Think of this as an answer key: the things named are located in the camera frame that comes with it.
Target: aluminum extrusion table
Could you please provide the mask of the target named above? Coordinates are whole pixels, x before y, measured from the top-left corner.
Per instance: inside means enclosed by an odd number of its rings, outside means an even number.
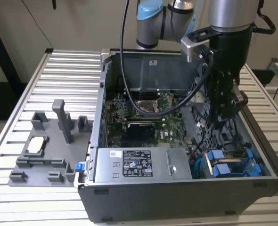
[[[46,53],[0,135],[0,225],[93,225],[75,188],[9,187],[9,174],[32,129],[37,110],[56,118],[55,98],[65,100],[73,119],[93,120],[100,78],[100,53],[54,50]],[[241,70],[248,107],[278,155],[278,107],[250,68]],[[125,222],[124,225],[278,226],[278,194],[261,198],[240,216]]]

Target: black cable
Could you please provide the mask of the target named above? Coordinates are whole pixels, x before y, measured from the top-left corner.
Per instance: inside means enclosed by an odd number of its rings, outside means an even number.
[[[222,125],[222,128],[220,129],[220,132],[219,132],[219,141],[220,141],[220,143],[221,143],[221,146],[222,146],[224,149],[226,149],[226,147],[225,147],[224,142],[222,141],[221,135],[222,135],[222,132],[223,132],[223,128],[224,128],[224,126],[226,125],[227,122],[228,122],[228,120],[224,121],[224,124]]]
[[[209,64],[208,67],[206,69],[206,72],[204,74],[203,77],[201,77],[200,82],[196,85],[196,87],[191,91],[191,93],[184,98],[181,102],[179,102],[175,107],[172,107],[166,111],[163,112],[159,112],[159,113],[151,113],[151,112],[146,112],[146,111],[142,111],[134,102],[131,93],[129,91],[129,88],[127,86],[127,82],[126,82],[126,78],[125,78],[125,74],[124,74],[124,63],[123,63],[123,37],[124,37],[124,27],[125,27],[125,19],[126,19],[126,15],[127,15],[127,11],[128,11],[128,7],[129,7],[129,2],[130,0],[126,0],[125,2],[125,8],[124,8],[124,13],[123,13],[123,18],[122,18],[122,26],[121,26],[121,33],[120,33],[120,66],[121,66],[121,73],[122,73],[122,78],[123,78],[123,83],[125,86],[125,91],[130,99],[131,104],[133,105],[133,107],[142,115],[146,115],[146,116],[164,116],[167,114],[170,114],[178,109],[180,109],[182,106],[184,106],[199,90],[200,88],[204,85],[207,77],[210,75],[211,71],[212,71],[212,67],[213,67],[213,56],[212,54],[208,54],[207,58],[209,60]]]
[[[192,153],[192,155],[191,155],[189,161],[192,160],[192,158],[194,157],[194,155],[196,154],[196,152],[198,151],[198,149],[200,149],[200,146],[201,146],[202,143],[204,142],[205,136],[206,136],[206,131],[204,131],[204,134],[203,134],[203,136],[202,136],[202,139],[201,139],[200,143],[198,143],[198,145],[196,146],[195,150],[193,151],[193,153]]]
[[[194,111],[197,113],[198,116],[200,116],[201,119],[204,119],[205,122],[207,122],[207,119],[199,112],[198,108],[194,105],[192,106]]]
[[[180,43],[180,39],[177,37],[176,32],[175,32],[175,30],[174,30],[174,28],[173,28],[172,15],[173,15],[173,11],[174,11],[175,4],[176,4],[176,0],[173,1],[172,9],[171,9],[171,28],[172,28],[172,34],[173,34],[175,40],[176,40],[178,43]]]
[[[278,92],[278,87],[277,87],[276,92],[274,94],[273,100],[275,99],[277,92]]]
[[[137,12],[136,12],[136,15],[138,15],[138,7],[139,7],[139,4],[140,4],[140,0],[137,0]]]
[[[237,123],[235,121],[235,118],[231,118],[232,122],[233,122],[233,127],[234,127],[234,133],[235,133],[235,138],[236,140],[233,140],[234,143],[237,142],[237,139],[238,139],[238,129],[237,129]]]
[[[34,16],[32,15],[30,9],[27,7],[27,5],[25,4],[24,0],[21,0],[22,3],[24,4],[24,6],[26,7],[26,9],[28,10],[29,14],[31,15],[31,17],[33,18],[36,26],[38,27],[38,29],[41,31],[41,33],[45,36],[45,38],[47,39],[47,41],[49,42],[50,46],[53,48],[53,45],[51,44],[50,40],[47,38],[47,36],[45,35],[45,33],[42,31],[42,29],[40,28],[40,26],[37,24],[36,20],[34,19]]]

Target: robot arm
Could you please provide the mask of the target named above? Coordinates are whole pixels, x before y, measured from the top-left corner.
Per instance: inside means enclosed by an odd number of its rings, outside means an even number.
[[[180,41],[192,32],[194,22],[194,0],[171,0],[167,7],[162,0],[144,1],[137,10],[137,45],[141,49],[152,49],[159,40],[174,41],[176,38]]]
[[[247,60],[253,32],[273,34],[275,26],[261,14],[264,0],[211,0],[208,22],[210,27],[194,31],[181,40],[182,51],[191,61],[199,55],[199,47],[207,45],[214,52],[214,64],[207,78],[206,91],[211,105],[210,121],[218,129],[248,103],[238,86],[239,73]],[[257,28],[256,15],[270,26]]]

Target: power supply label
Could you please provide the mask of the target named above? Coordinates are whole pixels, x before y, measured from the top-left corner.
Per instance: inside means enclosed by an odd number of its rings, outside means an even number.
[[[125,177],[152,177],[150,151],[123,151],[123,175]]]

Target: circuit board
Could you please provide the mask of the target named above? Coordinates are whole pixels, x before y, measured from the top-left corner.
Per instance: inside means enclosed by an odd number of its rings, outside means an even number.
[[[169,92],[160,93],[158,99],[137,101],[137,105],[144,111],[161,112],[177,104],[173,97]],[[140,115],[122,94],[106,101],[106,111],[108,147],[178,148],[190,145],[180,111],[159,118]],[[150,126],[154,131],[129,139],[127,131],[130,125]]]

